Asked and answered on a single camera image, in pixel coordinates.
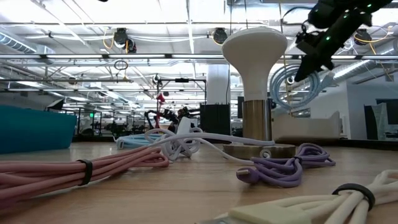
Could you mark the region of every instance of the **white column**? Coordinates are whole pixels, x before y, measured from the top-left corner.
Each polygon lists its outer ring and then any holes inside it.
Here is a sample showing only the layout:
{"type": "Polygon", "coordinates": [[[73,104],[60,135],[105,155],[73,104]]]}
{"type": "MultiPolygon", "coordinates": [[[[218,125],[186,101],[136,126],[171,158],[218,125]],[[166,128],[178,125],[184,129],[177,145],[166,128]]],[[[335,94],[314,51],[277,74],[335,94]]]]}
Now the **white column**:
{"type": "Polygon", "coordinates": [[[228,81],[228,65],[209,65],[207,71],[207,104],[228,104],[231,89],[228,81]]]}

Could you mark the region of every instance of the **white lamp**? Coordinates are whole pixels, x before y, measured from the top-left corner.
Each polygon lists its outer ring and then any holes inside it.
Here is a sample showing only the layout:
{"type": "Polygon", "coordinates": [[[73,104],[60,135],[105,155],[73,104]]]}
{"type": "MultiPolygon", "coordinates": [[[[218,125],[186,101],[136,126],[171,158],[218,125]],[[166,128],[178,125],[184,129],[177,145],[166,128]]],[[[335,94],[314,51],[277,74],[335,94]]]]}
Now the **white lamp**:
{"type": "Polygon", "coordinates": [[[242,76],[245,138],[271,140],[266,139],[268,75],[286,48],[285,35],[267,27],[239,31],[229,36],[222,46],[225,59],[242,76]]]}

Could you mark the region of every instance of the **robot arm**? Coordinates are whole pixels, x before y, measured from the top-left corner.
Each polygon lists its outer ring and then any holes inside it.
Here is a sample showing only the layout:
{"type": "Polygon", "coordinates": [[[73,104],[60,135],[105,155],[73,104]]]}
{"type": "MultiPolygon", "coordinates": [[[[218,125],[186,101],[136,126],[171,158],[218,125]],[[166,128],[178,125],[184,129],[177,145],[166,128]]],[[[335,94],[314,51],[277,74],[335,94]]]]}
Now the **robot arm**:
{"type": "Polygon", "coordinates": [[[307,33],[305,26],[303,31],[297,34],[297,48],[307,55],[302,59],[301,66],[295,76],[299,82],[307,78],[314,71],[321,71],[324,65],[329,70],[334,68],[331,56],[344,47],[351,35],[365,24],[372,26],[371,13],[391,3],[392,0],[319,0],[308,14],[307,22],[318,29],[307,33]]]}

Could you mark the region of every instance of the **ceiling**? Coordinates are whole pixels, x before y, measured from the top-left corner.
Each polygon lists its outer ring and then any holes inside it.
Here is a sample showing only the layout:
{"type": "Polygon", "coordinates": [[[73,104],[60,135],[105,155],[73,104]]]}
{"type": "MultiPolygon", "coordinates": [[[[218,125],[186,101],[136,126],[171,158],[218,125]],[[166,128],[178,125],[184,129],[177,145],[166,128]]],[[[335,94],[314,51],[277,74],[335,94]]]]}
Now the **ceiling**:
{"type": "MultiPolygon", "coordinates": [[[[232,14],[230,2],[223,0],[109,0],[99,2],[95,0],[44,0],[45,9],[33,3],[31,0],[2,0],[0,1],[0,29],[14,34],[25,43],[44,45],[52,49],[56,54],[123,54],[123,50],[113,45],[110,49],[112,33],[116,28],[125,27],[127,33],[134,37],[138,54],[220,54],[221,46],[216,44],[211,34],[217,27],[225,29],[226,33],[237,32],[247,27],[266,26],[280,30],[280,11],[278,1],[267,1],[264,4],[260,0],[247,0],[246,10],[244,1],[233,0],[232,14]]],[[[312,6],[314,0],[284,1],[282,13],[294,6],[312,6]]],[[[287,22],[303,22],[307,18],[308,10],[297,9],[285,17],[287,22]]],[[[383,40],[375,43],[376,51],[379,46],[394,39],[398,27],[396,22],[397,9],[390,5],[373,14],[373,27],[368,32],[374,40],[383,40]]],[[[300,26],[284,26],[283,33],[293,44],[300,26]]],[[[4,45],[0,45],[2,54],[20,54],[4,45]]],[[[303,54],[293,45],[286,54],[303,54]]],[[[373,54],[368,45],[355,45],[350,50],[337,52],[339,55],[373,54]]],[[[115,78],[119,72],[113,67],[114,60],[77,60],[79,66],[38,66],[32,60],[28,63],[23,60],[12,60],[15,66],[24,66],[26,72],[31,72],[29,78],[42,78],[43,75],[52,74],[53,79],[66,79],[70,77],[83,79],[110,79],[115,78]],[[95,66],[84,66],[93,63],[95,66]]],[[[66,63],[67,60],[56,60],[66,63]]],[[[102,83],[102,88],[110,89],[151,89],[152,78],[158,74],[160,78],[197,78],[206,79],[208,65],[214,62],[205,60],[128,60],[129,68],[126,77],[133,83],[110,82],[102,83]]],[[[271,74],[283,66],[282,62],[275,64],[271,74]]],[[[231,99],[235,101],[242,95],[242,84],[238,72],[231,68],[231,99]]],[[[124,71],[118,78],[123,78],[124,71]]],[[[44,83],[46,87],[54,88],[54,83],[44,83]]],[[[174,83],[165,89],[197,89],[196,92],[179,93],[170,92],[168,99],[177,103],[176,110],[185,103],[196,108],[205,97],[204,92],[197,83],[174,83]]],[[[58,83],[57,87],[66,89],[89,88],[87,83],[69,85],[58,83]]],[[[143,108],[155,108],[155,100],[151,99],[155,93],[117,93],[120,97],[133,103],[140,103],[143,108]]],[[[103,102],[104,96],[97,93],[79,94],[93,102],[103,102]]]]}

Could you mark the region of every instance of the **desk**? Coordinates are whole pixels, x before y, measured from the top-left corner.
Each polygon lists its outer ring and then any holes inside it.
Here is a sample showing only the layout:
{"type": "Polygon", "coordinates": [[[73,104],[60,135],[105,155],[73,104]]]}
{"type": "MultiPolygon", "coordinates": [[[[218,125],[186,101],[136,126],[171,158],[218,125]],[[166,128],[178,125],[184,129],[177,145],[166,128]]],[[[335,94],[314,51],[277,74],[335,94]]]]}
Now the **desk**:
{"type": "MultiPolygon", "coordinates": [[[[383,170],[398,169],[398,152],[326,147],[335,167],[305,170],[300,187],[250,186],[235,178],[240,165],[202,146],[191,159],[165,169],[136,169],[86,187],[22,202],[0,211],[0,223],[193,224],[240,205],[299,195],[330,194],[339,185],[367,185],[383,170]]],[[[115,154],[114,143],[73,143],[71,149],[0,155],[0,160],[69,161],[115,154]]],[[[395,223],[398,202],[380,205],[368,223],[395,223]]]]}

